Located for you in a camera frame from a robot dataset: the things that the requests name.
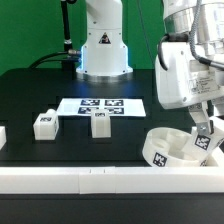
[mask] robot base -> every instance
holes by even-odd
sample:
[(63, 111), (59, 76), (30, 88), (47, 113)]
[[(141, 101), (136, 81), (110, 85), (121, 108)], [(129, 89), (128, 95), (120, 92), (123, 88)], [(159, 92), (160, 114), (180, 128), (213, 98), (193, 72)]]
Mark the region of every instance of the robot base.
[(128, 73), (123, 73), (116, 76), (99, 76), (99, 75), (89, 75), (87, 73), (76, 72), (77, 78), (89, 82), (96, 83), (115, 83), (121, 81), (131, 80), (133, 78), (132, 69)]

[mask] small white box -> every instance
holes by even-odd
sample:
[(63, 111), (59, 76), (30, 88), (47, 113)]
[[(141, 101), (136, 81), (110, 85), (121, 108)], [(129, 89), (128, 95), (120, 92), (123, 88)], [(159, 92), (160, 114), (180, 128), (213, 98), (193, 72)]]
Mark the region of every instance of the small white box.
[(50, 109), (45, 114), (39, 114), (33, 128), (36, 140), (54, 140), (59, 129), (56, 111)]
[(110, 138), (111, 125), (108, 110), (92, 110), (91, 111), (91, 129), (93, 138)]
[(5, 127), (0, 126), (0, 150), (6, 143)]

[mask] white paper sheet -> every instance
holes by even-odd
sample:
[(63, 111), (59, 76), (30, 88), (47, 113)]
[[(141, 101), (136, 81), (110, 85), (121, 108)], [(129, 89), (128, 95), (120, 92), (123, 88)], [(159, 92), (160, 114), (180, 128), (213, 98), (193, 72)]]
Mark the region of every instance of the white paper sheet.
[(58, 116), (90, 116), (92, 109), (108, 109), (110, 116), (145, 117), (141, 99), (62, 99)]

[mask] black table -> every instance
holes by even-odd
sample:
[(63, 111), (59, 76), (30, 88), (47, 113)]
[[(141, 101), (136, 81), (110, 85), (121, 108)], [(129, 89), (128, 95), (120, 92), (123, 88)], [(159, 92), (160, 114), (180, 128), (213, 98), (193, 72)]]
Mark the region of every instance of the black table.
[[(54, 141), (35, 141), (39, 113), (62, 98), (142, 99), (145, 118), (111, 117), (112, 137), (92, 139), (90, 117), (60, 117)], [(0, 77), (1, 167), (148, 166), (142, 156), (155, 127), (190, 132), (186, 109), (162, 109), (152, 70), (114, 84), (76, 80), (57, 69), (15, 69)], [(223, 194), (0, 195), (0, 223), (223, 223)]]

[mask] label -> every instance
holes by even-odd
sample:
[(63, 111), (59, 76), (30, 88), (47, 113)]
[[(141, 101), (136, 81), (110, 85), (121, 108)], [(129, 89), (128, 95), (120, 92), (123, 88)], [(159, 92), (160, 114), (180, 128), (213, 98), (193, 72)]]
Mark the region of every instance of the label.
[(42, 117), (41, 119), (40, 119), (40, 122), (50, 122), (51, 121), (51, 117)]
[(96, 117), (106, 117), (105, 113), (95, 113)]
[(206, 136), (198, 135), (195, 141), (195, 145), (198, 146), (201, 149), (204, 149), (207, 151), (211, 139)]
[(167, 158), (159, 153), (155, 154), (153, 163), (159, 167), (164, 167), (166, 165)]
[(109, 37), (107, 36), (107, 33), (105, 32), (103, 36), (101, 37), (99, 44), (111, 44)]
[(214, 77), (198, 78), (189, 81), (191, 94), (209, 93), (218, 90), (219, 87)]

